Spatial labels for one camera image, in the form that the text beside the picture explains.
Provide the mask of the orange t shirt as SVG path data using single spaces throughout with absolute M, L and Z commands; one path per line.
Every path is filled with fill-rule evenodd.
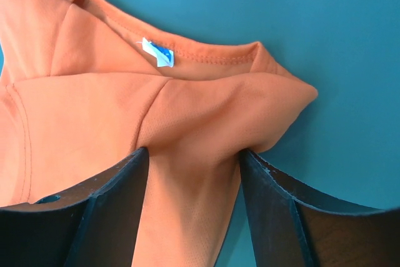
M 146 147 L 134 266 L 213 266 L 238 152 L 271 149 L 318 95 L 259 42 L 199 43 L 105 0 L 1 0 L 1 48 L 1 205 Z

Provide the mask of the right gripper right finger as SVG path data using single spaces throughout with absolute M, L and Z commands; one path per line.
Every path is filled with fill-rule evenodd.
M 398 208 L 335 198 L 250 150 L 239 165 L 258 266 L 399 265 Z

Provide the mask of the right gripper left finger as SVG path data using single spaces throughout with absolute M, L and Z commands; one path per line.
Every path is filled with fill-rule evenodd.
M 139 148 L 29 204 L 1 208 L 1 266 L 130 266 L 149 171 Z

